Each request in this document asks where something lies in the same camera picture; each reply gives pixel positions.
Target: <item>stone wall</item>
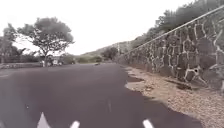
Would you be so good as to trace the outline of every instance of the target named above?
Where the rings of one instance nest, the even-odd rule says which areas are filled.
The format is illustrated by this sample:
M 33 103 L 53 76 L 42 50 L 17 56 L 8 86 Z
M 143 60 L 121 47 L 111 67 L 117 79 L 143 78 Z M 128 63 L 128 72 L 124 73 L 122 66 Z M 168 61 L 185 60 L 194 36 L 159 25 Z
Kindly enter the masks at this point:
M 224 6 L 119 56 L 117 62 L 224 91 Z

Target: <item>road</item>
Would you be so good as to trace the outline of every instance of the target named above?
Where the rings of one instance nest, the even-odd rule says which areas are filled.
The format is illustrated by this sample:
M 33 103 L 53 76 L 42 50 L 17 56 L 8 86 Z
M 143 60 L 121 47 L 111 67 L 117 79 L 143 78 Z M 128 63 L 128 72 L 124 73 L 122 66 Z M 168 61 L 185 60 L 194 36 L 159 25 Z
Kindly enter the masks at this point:
M 144 128 L 145 119 L 154 128 L 202 128 L 196 119 L 125 88 L 127 80 L 117 64 L 3 71 L 0 121 L 5 128 L 37 128 L 43 114 L 51 128 L 70 128 L 74 121 L 80 128 Z

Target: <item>overcast sky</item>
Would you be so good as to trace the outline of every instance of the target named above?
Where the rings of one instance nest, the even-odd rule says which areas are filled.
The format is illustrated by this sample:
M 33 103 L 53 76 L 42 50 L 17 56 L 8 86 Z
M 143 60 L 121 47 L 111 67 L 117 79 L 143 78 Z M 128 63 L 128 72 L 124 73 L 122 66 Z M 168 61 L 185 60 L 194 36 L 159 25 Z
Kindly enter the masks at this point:
M 133 40 L 147 32 L 166 9 L 194 0 L 0 0 L 0 30 L 34 23 L 37 17 L 57 17 L 72 29 L 78 55 L 110 44 Z M 28 43 L 19 48 L 36 49 Z

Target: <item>dirt roadside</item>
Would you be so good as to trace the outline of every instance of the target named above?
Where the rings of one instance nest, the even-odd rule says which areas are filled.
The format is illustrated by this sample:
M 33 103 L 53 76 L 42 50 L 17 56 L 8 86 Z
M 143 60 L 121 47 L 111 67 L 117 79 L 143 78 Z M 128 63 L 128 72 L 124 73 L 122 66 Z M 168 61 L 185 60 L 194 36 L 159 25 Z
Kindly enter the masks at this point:
M 204 128 L 224 128 L 224 97 L 217 92 L 125 67 L 133 81 L 126 87 L 197 118 Z

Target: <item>tree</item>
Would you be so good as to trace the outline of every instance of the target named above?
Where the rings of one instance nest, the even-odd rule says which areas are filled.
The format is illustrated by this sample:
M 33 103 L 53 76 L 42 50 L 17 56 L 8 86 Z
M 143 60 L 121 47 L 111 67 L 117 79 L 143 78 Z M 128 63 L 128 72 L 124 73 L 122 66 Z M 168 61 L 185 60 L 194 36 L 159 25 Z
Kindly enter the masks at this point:
M 89 61 L 93 63 L 95 62 L 99 63 L 99 62 L 102 62 L 102 58 L 100 56 L 93 56 L 89 59 Z
M 45 66 L 50 52 L 64 51 L 74 43 L 71 29 L 57 18 L 38 18 L 33 25 L 26 24 L 23 28 L 19 28 L 18 33 L 40 48 Z
M 10 55 L 12 42 L 16 39 L 16 30 L 11 24 L 8 24 L 3 30 L 3 36 L 0 37 L 0 56 L 1 63 L 5 63 L 5 58 Z
M 60 56 L 60 61 L 62 61 L 63 64 L 74 64 L 75 56 L 72 54 L 65 53 Z
M 101 53 L 101 55 L 102 55 L 105 59 L 113 60 L 114 57 L 117 55 L 117 53 L 118 53 L 117 48 L 115 48 L 115 47 L 111 47 L 111 48 L 108 48 L 108 49 L 106 49 L 105 51 L 103 51 L 103 52 Z

